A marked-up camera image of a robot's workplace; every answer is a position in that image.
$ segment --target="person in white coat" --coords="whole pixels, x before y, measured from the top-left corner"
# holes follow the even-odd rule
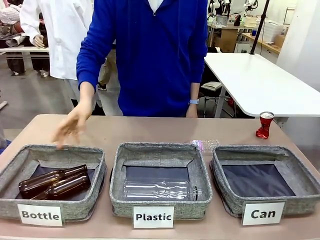
[[[71,99],[80,100],[76,74],[77,55],[92,21],[91,0],[24,0],[20,23],[30,42],[44,48],[39,32],[39,13],[45,23],[50,59],[50,75],[63,79]],[[96,92],[92,103],[93,115],[104,115]]]

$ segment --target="gray fabric bin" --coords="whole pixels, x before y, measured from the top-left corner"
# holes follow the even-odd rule
[[[201,194],[197,201],[127,201],[124,198],[124,182],[127,178],[127,167],[132,166],[150,169],[173,168],[173,170],[186,168],[191,185],[201,189]],[[133,207],[174,206],[175,219],[201,220],[212,197],[209,175],[197,146],[179,143],[127,142],[118,147],[110,182],[110,198],[115,216],[132,218]]]
[[[29,200],[19,197],[19,182],[29,179],[39,166],[67,169],[86,164],[91,171],[91,187],[81,200]],[[17,204],[61,207],[66,222],[87,220],[95,207],[103,179],[107,172],[105,153],[93,147],[55,145],[26,145],[0,173],[0,218],[20,219]]]
[[[285,147],[217,146],[213,149],[211,168],[226,210],[232,216],[241,217],[245,202],[281,200],[286,201],[284,215],[309,214],[320,200],[319,181]],[[239,189],[242,183],[247,184]]]

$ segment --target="white coat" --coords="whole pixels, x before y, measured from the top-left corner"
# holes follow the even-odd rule
[[[40,34],[39,13],[43,14],[47,31],[50,75],[77,80],[77,56],[92,21],[92,1],[24,0],[20,22],[30,41]]]

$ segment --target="red can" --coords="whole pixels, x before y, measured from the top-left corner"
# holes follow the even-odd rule
[[[261,127],[255,132],[255,135],[261,139],[269,138],[269,129],[275,115],[272,112],[264,111],[260,113]]]

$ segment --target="person in blue hoodie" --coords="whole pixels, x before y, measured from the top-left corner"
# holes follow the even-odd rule
[[[116,39],[124,116],[197,118],[207,54],[208,0],[94,0],[77,57],[79,104],[56,130],[62,144],[91,115],[101,65]]]

